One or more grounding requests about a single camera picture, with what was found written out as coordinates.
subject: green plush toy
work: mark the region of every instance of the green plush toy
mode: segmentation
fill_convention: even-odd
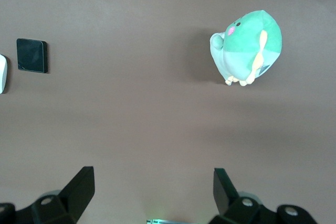
[[[272,66],[281,48],[280,28],[264,10],[246,14],[210,39],[211,55],[228,85],[252,84]]]

